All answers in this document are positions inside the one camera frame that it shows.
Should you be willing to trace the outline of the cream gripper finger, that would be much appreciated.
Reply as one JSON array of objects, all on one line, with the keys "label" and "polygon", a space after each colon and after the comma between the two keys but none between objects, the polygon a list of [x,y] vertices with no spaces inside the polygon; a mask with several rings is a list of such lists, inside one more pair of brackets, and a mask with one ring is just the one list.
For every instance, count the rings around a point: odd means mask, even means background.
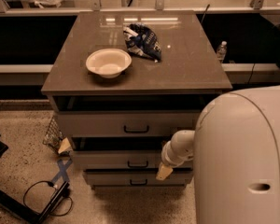
[{"label": "cream gripper finger", "polygon": [[156,174],[156,179],[163,181],[165,180],[171,173],[173,172],[173,168],[171,166],[167,166],[164,163],[160,163],[158,172]]}]

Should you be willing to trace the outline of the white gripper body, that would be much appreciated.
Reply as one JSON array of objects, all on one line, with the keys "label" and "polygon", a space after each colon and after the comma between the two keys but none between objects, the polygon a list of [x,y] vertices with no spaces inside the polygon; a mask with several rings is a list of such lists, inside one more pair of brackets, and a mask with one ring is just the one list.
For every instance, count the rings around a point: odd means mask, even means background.
[{"label": "white gripper body", "polygon": [[169,167],[177,167],[190,160],[190,148],[183,143],[168,141],[161,151],[161,161]]}]

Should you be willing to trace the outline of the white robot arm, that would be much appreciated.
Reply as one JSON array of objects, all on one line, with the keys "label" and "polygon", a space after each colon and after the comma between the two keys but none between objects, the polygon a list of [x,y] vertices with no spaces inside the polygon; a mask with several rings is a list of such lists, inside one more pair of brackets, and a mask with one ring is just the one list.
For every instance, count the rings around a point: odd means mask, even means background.
[{"label": "white robot arm", "polygon": [[280,224],[280,85],[218,96],[165,144],[156,178],[186,161],[197,224]]}]

